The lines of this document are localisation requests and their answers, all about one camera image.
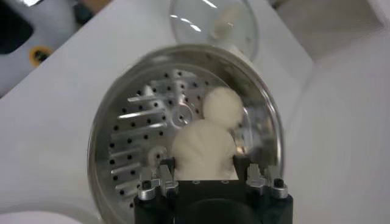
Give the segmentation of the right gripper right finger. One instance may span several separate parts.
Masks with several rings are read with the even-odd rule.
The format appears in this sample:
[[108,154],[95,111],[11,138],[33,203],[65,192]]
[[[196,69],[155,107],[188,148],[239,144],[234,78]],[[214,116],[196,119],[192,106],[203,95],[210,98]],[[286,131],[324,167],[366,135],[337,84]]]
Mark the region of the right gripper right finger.
[[284,200],[288,197],[288,187],[285,183],[279,166],[267,166],[261,172],[260,165],[252,163],[247,156],[235,155],[233,165],[238,179],[250,190],[259,195],[270,191],[272,198]]

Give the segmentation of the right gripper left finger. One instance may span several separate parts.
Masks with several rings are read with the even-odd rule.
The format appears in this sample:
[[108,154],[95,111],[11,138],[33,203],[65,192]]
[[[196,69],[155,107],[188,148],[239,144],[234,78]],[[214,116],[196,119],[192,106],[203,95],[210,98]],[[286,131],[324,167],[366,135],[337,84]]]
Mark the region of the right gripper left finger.
[[159,192],[162,197],[175,197],[179,193],[179,182],[174,178],[175,159],[163,159],[157,169],[144,167],[140,173],[137,197],[141,201],[153,200]]

